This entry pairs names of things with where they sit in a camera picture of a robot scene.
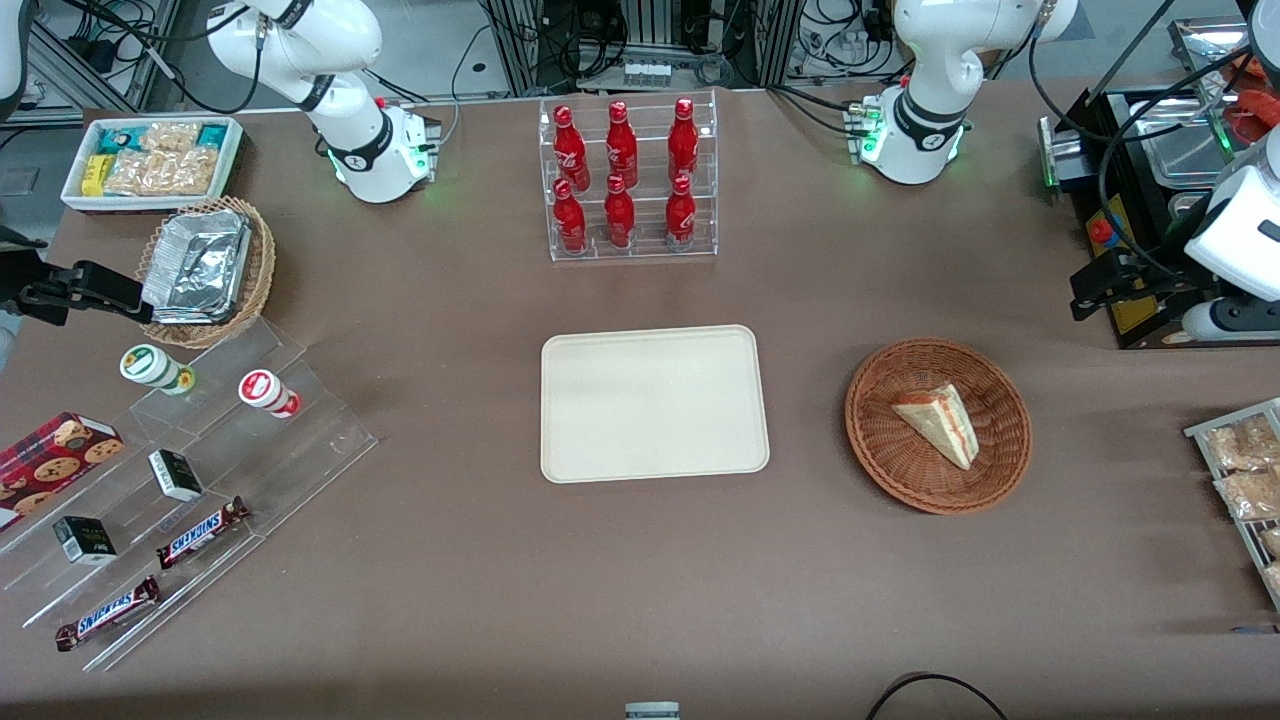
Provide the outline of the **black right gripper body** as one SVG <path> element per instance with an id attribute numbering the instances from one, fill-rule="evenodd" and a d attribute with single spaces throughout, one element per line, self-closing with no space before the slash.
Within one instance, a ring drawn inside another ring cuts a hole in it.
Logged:
<path id="1" fill-rule="evenodd" d="M 1 310 L 15 316 L 33 316 L 51 325 L 64 325 L 77 268 L 46 263 L 36 250 L 1 254 Z"/>

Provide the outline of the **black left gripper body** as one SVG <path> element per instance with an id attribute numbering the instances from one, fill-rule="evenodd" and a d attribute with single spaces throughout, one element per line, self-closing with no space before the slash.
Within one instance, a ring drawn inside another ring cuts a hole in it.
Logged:
<path id="1" fill-rule="evenodd" d="M 1130 282 L 1129 288 L 1120 290 L 1121 302 L 1187 292 L 1194 297 L 1217 293 L 1217 277 L 1184 250 L 1160 250 L 1148 255 L 1121 250 L 1120 263 Z"/>

